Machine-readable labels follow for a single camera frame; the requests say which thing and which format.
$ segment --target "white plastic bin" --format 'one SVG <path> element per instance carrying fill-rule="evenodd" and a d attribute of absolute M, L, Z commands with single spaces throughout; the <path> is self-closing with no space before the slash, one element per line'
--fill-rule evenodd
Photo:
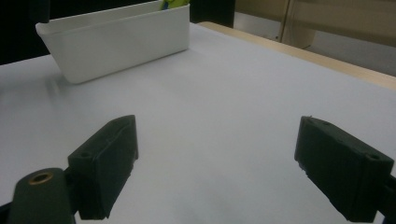
<path fill-rule="evenodd" d="M 38 23 L 35 28 L 71 83 L 182 51 L 190 43 L 190 6 L 162 1 Z"/>

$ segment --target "white table surface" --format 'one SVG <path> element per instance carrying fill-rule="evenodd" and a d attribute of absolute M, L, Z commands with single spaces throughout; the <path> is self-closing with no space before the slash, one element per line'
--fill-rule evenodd
<path fill-rule="evenodd" d="M 129 114 L 132 176 L 78 223 L 347 223 L 293 159 L 301 116 L 396 159 L 396 91 L 192 24 L 188 50 L 80 85 L 51 56 L 0 66 L 0 204 Z"/>

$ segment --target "white tray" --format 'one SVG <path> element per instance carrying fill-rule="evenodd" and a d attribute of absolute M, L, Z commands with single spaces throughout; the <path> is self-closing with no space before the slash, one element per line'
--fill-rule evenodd
<path fill-rule="evenodd" d="M 187 49 L 190 6 L 162 1 L 38 23 L 35 28 L 71 83 L 80 83 Z"/>

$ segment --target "table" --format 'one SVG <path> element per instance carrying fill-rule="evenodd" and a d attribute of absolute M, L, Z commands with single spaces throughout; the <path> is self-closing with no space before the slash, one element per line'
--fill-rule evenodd
<path fill-rule="evenodd" d="M 293 159 L 301 116 L 396 159 L 395 90 L 192 24 L 188 50 L 79 85 L 51 56 L 0 66 L 0 204 L 129 114 L 140 158 L 102 223 L 347 223 Z"/>

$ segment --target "green object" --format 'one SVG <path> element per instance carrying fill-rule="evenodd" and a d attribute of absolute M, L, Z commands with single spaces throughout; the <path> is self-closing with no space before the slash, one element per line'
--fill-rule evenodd
<path fill-rule="evenodd" d="M 174 7 L 183 7 L 186 6 L 189 2 L 190 0 L 163 0 L 161 10 L 166 10 Z"/>

